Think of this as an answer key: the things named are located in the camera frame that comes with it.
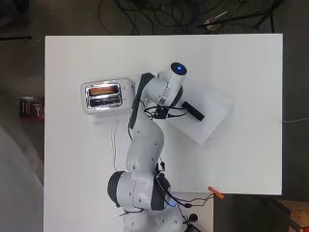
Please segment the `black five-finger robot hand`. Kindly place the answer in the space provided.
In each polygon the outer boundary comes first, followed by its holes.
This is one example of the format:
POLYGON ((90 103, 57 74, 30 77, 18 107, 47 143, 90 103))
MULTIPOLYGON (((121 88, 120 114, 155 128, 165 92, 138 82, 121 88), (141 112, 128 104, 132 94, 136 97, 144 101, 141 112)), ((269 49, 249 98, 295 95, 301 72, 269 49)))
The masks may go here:
POLYGON ((174 100, 172 101, 172 103, 170 104, 171 107, 176 106, 176 104, 180 101, 181 97, 183 95, 183 87, 181 86, 178 94, 175 96, 174 100))

